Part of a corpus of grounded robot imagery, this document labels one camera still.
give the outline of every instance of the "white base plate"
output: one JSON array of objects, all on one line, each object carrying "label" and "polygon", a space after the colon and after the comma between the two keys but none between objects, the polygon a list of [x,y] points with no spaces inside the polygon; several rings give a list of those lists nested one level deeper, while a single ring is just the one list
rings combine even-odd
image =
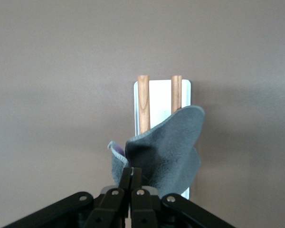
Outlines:
[{"label": "white base plate", "polygon": [[[181,82],[181,107],[191,105],[191,83],[183,79]],[[171,80],[149,81],[150,96],[150,126],[151,128],[163,122],[171,115]],[[138,82],[134,84],[134,120],[135,135],[139,135]],[[189,188],[182,193],[189,199]]]}]

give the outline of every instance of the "wooden rod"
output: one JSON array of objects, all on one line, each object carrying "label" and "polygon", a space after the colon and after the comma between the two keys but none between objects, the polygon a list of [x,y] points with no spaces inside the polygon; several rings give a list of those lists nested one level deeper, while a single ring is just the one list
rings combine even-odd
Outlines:
[{"label": "wooden rod", "polygon": [[148,75],[138,76],[139,134],[150,129],[150,96]]},{"label": "wooden rod", "polygon": [[181,75],[171,77],[171,114],[181,108],[181,81]]}]

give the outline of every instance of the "silver bolt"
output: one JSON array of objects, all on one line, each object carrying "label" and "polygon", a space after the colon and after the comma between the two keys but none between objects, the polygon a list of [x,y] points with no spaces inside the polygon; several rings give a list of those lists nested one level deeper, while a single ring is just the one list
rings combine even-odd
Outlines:
[{"label": "silver bolt", "polygon": [[114,191],[112,191],[112,195],[118,195],[119,194],[119,191],[118,190],[114,190]]},{"label": "silver bolt", "polygon": [[168,196],[167,197],[167,201],[171,202],[171,203],[174,203],[175,202],[175,198],[173,196]]},{"label": "silver bolt", "polygon": [[79,198],[79,201],[85,201],[87,199],[87,196],[81,196],[80,198]]},{"label": "silver bolt", "polygon": [[139,189],[137,192],[136,192],[137,195],[139,196],[142,196],[144,194],[144,190],[142,189]]}]

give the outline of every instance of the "gray cloth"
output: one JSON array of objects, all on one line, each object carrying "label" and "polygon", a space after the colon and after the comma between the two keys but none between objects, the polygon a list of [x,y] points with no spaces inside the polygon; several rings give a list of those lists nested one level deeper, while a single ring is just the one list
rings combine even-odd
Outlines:
[{"label": "gray cloth", "polygon": [[193,147],[204,121],[204,110],[195,105],[184,107],[165,121],[129,139],[125,152],[114,141],[112,176],[118,185],[124,167],[142,168],[143,185],[157,188],[159,196],[182,194],[193,182],[200,158]]}]

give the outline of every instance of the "towel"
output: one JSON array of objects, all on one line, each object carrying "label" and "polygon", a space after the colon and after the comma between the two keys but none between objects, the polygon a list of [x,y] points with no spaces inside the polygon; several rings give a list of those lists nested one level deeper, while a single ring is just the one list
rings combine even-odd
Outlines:
[{"label": "towel", "polygon": [[142,169],[142,185],[157,188],[159,197],[182,194],[193,182],[200,167],[194,143],[205,112],[196,105],[174,112],[154,128],[129,139],[125,150],[111,141],[112,176],[118,185],[124,167]]}]

